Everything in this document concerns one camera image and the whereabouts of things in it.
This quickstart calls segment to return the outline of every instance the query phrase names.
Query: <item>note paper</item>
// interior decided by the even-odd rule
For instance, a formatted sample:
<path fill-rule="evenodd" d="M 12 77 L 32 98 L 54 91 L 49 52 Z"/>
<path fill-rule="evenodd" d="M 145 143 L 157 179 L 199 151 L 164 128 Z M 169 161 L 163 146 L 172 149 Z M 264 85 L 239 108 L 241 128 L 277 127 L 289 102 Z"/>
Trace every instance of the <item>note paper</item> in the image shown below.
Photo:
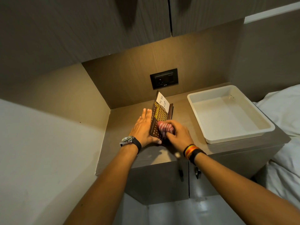
<path fill-rule="evenodd" d="M 156 102 L 165 109 L 167 113 L 169 113 L 170 103 L 166 100 L 166 98 L 159 92 Z"/>

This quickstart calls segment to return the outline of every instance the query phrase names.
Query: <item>person's right arm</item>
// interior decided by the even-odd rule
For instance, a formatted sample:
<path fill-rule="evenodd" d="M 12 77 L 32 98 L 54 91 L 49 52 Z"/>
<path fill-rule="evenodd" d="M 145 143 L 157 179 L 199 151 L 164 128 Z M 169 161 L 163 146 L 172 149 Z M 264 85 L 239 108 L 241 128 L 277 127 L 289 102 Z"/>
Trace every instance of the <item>person's right arm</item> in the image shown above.
<path fill-rule="evenodd" d="M 168 120 L 176 133 L 167 133 L 179 152 L 193 140 L 188 129 L 176 121 Z M 195 164 L 205 174 L 218 193 L 247 224 L 300 224 L 300 211 L 261 185 L 235 173 L 203 153 L 197 154 Z"/>

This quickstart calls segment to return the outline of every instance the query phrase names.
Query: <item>hand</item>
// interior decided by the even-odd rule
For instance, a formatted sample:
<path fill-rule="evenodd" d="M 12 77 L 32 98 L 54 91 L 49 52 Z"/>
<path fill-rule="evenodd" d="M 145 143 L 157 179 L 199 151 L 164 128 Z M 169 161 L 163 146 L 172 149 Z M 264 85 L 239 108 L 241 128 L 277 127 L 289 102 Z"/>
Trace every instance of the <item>hand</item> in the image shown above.
<path fill-rule="evenodd" d="M 142 115 L 139 117 L 129 134 L 129 136 L 134 136 L 141 143 L 142 147 L 145 147 L 147 144 L 150 143 L 161 144 L 160 139 L 150 136 L 149 134 L 151 126 L 151 117 L 152 110 L 148 109 L 146 111 L 146 108 L 144 108 Z"/>
<path fill-rule="evenodd" d="M 183 126 L 174 120 L 167 120 L 166 123 L 172 124 L 175 128 L 175 135 L 167 132 L 167 138 L 179 152 L 183 153 L 187 146 L 194 143 L 189 130 L 186 126 Z"/>

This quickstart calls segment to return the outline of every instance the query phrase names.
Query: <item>watch face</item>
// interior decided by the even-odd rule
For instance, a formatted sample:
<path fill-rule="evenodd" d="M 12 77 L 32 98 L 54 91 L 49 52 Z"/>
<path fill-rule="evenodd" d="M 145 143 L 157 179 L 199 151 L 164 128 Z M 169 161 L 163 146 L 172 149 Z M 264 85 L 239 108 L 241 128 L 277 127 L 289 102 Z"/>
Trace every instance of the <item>watch face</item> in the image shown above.
<path fill-rule="evenodd" d="M 131 140 L 132 139 L 132 136 L 126 136 L 122 139 L 122 142 L 126 142 L 128 140 Z"/>

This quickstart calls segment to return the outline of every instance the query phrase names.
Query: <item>brown calendar board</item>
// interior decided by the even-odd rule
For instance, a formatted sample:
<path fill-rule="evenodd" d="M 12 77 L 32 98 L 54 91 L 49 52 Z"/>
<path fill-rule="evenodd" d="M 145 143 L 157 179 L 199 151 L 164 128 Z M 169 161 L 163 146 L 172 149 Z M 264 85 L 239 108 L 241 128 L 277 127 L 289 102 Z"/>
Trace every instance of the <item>brown calendar board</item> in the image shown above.
<path fill-rule="evenodd" d="M 151 117 L 151 127 L 150 135 L 163 140 L 158 127 L 158 121 L 166 121 L 172 119 L 173 116 L 173 104 L 169 103 L 166 98 L 159 92 L 156 92 L 156 97 L 152 106 L 152 117 Z"/>

